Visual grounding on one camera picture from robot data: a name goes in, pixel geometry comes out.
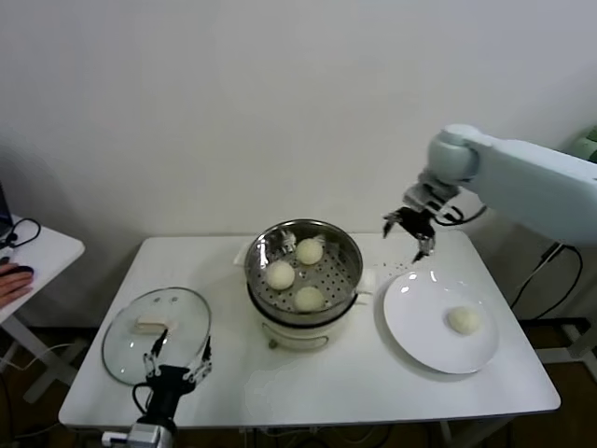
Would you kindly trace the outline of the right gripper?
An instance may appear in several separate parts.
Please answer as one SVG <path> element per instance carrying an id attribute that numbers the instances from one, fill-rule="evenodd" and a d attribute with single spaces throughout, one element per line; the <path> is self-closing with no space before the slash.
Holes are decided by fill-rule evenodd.
<path id="1" fill-rule="evenodd" d="M 404 205 L 383 217 L 382 237 L 386 238 L 398 223 L 417 240 L 418 250 L 412 262 L 429 257 L 436 245 L 431 221 L 459 193 L 458 186 L 444 183 L 434 175 L 419 175 L 416 183 L 404 193 Z"/>

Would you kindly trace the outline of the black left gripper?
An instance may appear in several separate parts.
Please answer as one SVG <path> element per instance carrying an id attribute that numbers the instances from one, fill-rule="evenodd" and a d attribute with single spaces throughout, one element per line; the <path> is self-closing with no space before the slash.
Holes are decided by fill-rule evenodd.
<path id="1" fill-rule="evenodd" d="M 173 420 L 180 399 L 193 392 L 196 384 L 202 382 L 212 371 L 212 347 L 211 337 L 208 336 L 201 354 L 188 368 L 160 367 L 160 373 L 156 374 L 157 361 L 168 333 L 167 329 L 161 333 L 150 350 L 144 353 L 143 361 L 146 377 L 150 377 L 148 387 L 151 389 L 151 399 L 148 415 Z"/>

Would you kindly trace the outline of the bare person hand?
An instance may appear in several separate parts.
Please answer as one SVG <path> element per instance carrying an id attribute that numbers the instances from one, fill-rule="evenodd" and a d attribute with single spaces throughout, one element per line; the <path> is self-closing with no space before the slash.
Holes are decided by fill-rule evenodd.
<path id="1" fill-rule="evenodd" d="M 5 307 L 27 295 L 32 290 L 34 269 L 29 266 L 8 263 L 0 269 L 0 306 Z"/>

